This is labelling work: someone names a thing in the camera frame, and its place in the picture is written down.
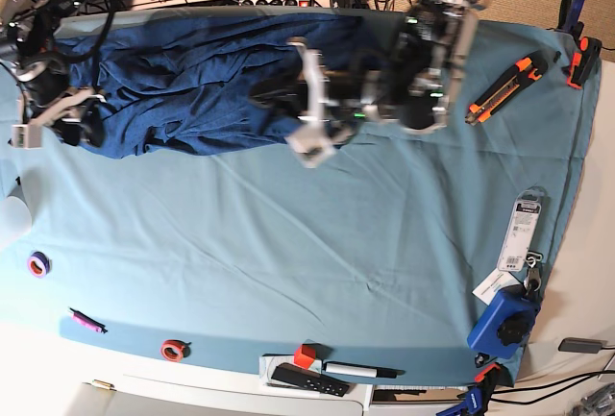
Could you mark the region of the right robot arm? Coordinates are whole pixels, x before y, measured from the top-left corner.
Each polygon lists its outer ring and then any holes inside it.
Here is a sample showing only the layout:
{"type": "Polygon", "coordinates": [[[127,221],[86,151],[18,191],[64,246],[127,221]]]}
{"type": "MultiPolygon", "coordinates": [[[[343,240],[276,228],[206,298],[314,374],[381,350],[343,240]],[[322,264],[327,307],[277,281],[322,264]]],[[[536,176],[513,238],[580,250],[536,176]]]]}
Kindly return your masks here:
{"type": "Polygon", "coordinates": [[[119,0],[111,0],[106,21],[94,44],[82,54],[56,50],[54,33],[86,0],[6,0],[1,8],[1,65],[13,78],[19,96],[17,122],[10,144],[36,149],[48,128],[65,144],[95,148],[105,140],[101,106],[107,100],[96,86],[73,86],[70,68],[97,60],[119,0]]]}

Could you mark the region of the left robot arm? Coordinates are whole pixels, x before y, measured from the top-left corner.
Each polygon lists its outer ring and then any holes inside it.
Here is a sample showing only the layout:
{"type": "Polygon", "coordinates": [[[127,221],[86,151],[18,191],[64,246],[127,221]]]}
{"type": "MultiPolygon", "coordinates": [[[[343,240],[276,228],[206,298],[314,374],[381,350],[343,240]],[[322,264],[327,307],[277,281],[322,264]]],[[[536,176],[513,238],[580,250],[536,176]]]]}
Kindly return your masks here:
{"type": "Polygon", "coordinates": [[[417,0],[405,13],[391,49],[355,54],[344,70],[292,37],[301,67],[256,84],[250,98],[270,115],[299,127],[285,138],[304,166],[314,168],[347,143],[365,122],[398,123],[414,135],[448,124],[478,26],[489,0],[417,0]]]}

